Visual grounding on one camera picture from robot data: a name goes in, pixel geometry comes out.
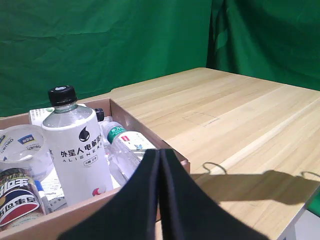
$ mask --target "black bottle cap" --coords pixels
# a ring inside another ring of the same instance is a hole
[[[53,107],[71,104],[78,100],[75,88],[70,85],[52,88],[49,90],[48,95]]]
[[[105,119],[105,112],[102,108],[95,108],[95,114],[96,118],[98,119],[98,122],[102,122]]]

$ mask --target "clear plastic bottle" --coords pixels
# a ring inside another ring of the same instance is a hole
[[[48,95],[54,111],[41,127],[67,204],[112,190],[96,112],[76,104],[73,86],[55,87]]]
[[[156,148],[140,132],[127,131],[118,122],[105,122],[100,127],[104,137],[111,144],[110,163],[113,161],[127,179],[135,172],[145,151]]]

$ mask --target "cardboard box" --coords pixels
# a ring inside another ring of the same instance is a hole
[[[129,131],[142,133],[158,149],[171,148],[165,141],[135,119],[131,114],[116,104],[112,99],[105,98],[84,102],[90,108],[102,108],[105,116],[112,116],[113,120],[119,122]],[[29,124],[28,114],[20,114],[0,119],[0,129],[11,126]],[[190,163],[180,153],[175,154],[186,171],[190,172]],[[80,223],[91,214],[99,210],[107,203],[120,188],[113,189],[101,195],[92,197],[83,202],[67,208],[42,216],[35,220],[26,222],[20,226],[0,232],[1,240],[53,240],[57,239],[60,233]]]

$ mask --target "table top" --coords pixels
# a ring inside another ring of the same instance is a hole
[[[319,91],[196,68],[94,98],[105,96],[184,155],[222,208],[270,239],[320,185]]]

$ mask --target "tape roll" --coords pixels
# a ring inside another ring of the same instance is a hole
[[[22,168],[42,181],[54,168],[47,140],[35,125],[16,125],[0,132],[0,171]]]

